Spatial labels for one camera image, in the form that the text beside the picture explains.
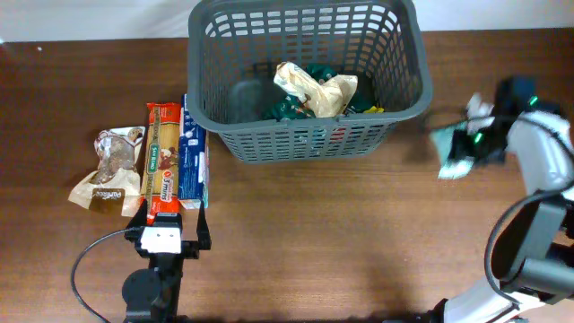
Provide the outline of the green Nescafe coffee bag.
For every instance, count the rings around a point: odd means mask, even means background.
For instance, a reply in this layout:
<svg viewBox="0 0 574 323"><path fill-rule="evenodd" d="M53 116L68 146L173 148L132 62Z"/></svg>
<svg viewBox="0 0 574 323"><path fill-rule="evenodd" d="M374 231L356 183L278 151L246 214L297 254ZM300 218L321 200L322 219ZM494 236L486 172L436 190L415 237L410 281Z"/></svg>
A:
<svg viewBox="0 0 574 323"><path fill-rule="evenodd" d="M308 74L310 74L315 80L320 82L325 81L327 77L331 77L331 74L334 75L339 74L334 70L334 68L332 68L329 65L310 64L302 68ZM296 97L287 94L284 90L282 91L283 94L281 95L281 98L274 103L272 108L270 108L268 111L264 113L265 119L274 118L278 121L286 121L286 120L316 118L315 114L310 109L305 108L303 104ZM356 93L353 95L344 113L338 115L337 117L356 113L378 114L383 113L384 111L385 111L384 108L376 105L372 100L369 100L365 96L360 94L357 88Z"/></svg>

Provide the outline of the beige paper pouch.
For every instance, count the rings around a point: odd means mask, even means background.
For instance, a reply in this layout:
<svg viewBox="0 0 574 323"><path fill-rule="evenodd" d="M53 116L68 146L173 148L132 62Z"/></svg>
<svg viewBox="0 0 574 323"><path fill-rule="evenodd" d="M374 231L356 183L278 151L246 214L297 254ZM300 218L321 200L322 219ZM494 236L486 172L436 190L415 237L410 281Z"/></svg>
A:
<svg viewBox="0 0 574 323"><path fill-rule="evenodd" d="M344 113L358 88L356 75L331 74L325 81L315 80L293 62L276 67L274 83L296 97L316 118L331 118Z"/></svg>

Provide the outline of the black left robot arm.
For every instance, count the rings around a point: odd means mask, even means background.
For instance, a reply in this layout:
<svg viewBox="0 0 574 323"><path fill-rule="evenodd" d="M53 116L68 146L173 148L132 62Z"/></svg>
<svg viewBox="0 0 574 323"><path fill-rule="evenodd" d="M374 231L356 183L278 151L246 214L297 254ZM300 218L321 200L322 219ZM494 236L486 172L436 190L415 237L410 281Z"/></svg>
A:
<svg viewBox="0 0 574 323"><path fill-rule="evenodd" d="M179 213L158 213L147 222L147 204L143 203L126 227L125 239L132 242L148 267L128 276L122 287L126 303L126 322L177 322L178 300L183 264L198 259L202 250L212 247L211 235L200 205L196 240L182 238L183 222Z"/></svg>

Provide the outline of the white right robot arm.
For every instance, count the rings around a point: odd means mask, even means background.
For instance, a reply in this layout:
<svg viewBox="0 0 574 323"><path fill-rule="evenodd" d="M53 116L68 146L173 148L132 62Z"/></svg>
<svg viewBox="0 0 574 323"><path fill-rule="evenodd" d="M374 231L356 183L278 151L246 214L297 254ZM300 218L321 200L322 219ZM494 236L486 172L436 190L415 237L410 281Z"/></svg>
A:
<svg viewBox="0 0 574 323"><path fill-rule="evenodd" d="M440 179L516 157L526 196L494 224L483 255L484 277L444 299L421 322L520 322L522 313L573 297L573 144L559 104L542 100L535 82L511 76L494 102L473 95L465 119L430 131Z"/></svg>

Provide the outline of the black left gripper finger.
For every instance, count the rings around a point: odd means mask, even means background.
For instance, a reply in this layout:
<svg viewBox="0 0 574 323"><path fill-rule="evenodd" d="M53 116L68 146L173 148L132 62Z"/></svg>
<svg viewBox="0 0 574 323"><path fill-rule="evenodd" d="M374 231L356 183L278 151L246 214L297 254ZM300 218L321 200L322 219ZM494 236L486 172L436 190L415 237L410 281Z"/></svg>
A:
<svg viewBox="0 0 574 323"><path fill-rule="evenodd" d="M200 203L199 213L197 217L197 224L196 224L196 234L198 238L199 248L201 250L210 250L212 247L212 239L208 223L206 221L204 201Z"/></svg>
<svg viewBox="0 0 574 323"><path fill-rule="evenodd" d="M125 239L138 239L147 225L147 201L144 200L134 217L129 221L124 233Z"/></svg>

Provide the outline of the small mint green packet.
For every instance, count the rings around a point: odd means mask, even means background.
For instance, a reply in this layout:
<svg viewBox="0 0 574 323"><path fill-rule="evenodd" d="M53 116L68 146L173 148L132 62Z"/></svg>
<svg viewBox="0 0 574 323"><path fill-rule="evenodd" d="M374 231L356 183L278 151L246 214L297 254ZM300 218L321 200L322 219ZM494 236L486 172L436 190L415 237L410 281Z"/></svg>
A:
<svg viewBox="0 0 574 323"><path fill-rule="evenodd" d="M470 157L457 159L450 157L454 143L454 133L461 130L465 135L467 123L456 124L454 126L432 130L430 139L433 142L440 163L438 179L461 179L468 175L474 165Z"/></svg>

